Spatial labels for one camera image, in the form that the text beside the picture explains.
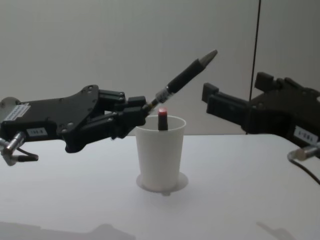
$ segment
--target robotic hand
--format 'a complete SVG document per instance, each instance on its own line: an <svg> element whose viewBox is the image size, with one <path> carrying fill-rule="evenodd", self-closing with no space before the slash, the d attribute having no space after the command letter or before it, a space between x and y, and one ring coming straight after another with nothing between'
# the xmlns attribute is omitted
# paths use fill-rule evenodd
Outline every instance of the robotic hand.
<svg viewBox="0 0 320 240"><path fill-rule="evenodd" d="M124 138L160 103L177 93L201 73L217 55L214 50L195 60L147 103L144 96L129 97L124 92L84 87L75 95L21 102L7 97L0 102L0 151L9 166L37 161L38 156L20 147L25 142L63 140L68 153L105 138ZM14 151L25 155L13 155Z"/></svg>
<svg viewBox="0 0 320 240"><path fill-rule="evenodd" d="M238 124L249 134L274 134L302 147L290 152L289 160L320 157L320 92L263 72L257 74L255 88L263 93L245 101L205 83L202 101L208 114Z"/></svg>

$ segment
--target silver pen tip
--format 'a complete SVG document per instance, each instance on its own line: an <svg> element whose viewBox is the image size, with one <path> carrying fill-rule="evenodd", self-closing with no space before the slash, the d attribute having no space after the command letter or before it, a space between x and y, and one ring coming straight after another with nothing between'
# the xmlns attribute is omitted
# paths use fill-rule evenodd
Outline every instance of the silver pen tip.
<svg viewBox="0 0 320 240"><path fill-rule="evenodd" d="M209 52L207 55L199 59L200 64L205 68L215 58L217 54L218 51L216 49Z"/></svg>

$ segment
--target label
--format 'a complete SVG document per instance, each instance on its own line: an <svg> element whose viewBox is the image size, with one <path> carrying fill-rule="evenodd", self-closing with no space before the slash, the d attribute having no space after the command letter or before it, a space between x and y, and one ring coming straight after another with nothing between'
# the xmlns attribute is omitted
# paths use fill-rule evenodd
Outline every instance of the label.
<svg viewBox="0 0 320 240"><path fill-rule="evenodd" d="M48 133L44 127L29 128L26 131L30 137L48 136Z"/></svg>
<svg viewBox="0 0 320 240"><path fill-rule="evenodd" d="M302 127L295 126L295 130L293 135L297 137L298 139L301 139L302 141L305 141L306 143L310 145L315 145L318 142L318 136L314 135L313 133L303 129Z"/></svg>
<svg viewBox="0 0 320 240"><path fill-rule="evenodd" d="M17 118L20 118L29 110L29 108L29 103L17 105L3 121L14 121Z"/></svg>

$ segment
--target white tabletop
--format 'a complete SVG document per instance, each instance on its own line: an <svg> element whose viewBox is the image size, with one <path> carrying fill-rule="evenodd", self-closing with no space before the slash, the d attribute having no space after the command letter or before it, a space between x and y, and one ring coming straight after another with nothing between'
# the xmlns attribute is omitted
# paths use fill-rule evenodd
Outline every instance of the white tabletop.
<svg viewBox="0 0 320 240"><path fill-rule="evenodd" d="M0 162L0 240L319 240L320 186L273 135L185 136L186 188L136 185L135 137L27 143L39 162ZM320 175L320 161L306 165Z"/></svg>

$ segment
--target pen grip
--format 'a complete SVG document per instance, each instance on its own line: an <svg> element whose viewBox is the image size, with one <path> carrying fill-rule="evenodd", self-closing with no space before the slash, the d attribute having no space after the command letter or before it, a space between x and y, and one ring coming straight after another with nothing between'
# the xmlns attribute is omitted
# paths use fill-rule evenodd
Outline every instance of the pen grip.
<svg viewBox="0 0 320 240"><path fill-rule="evenodd" d="M167 87L169 88L170 93L177 93L180 89L182 89L187 83L189 83L195 76L201 73L205 69L204 66L201 65L199 60L195 60L188 66L183 72L181 72L178 76L176 76Z"/></svg>

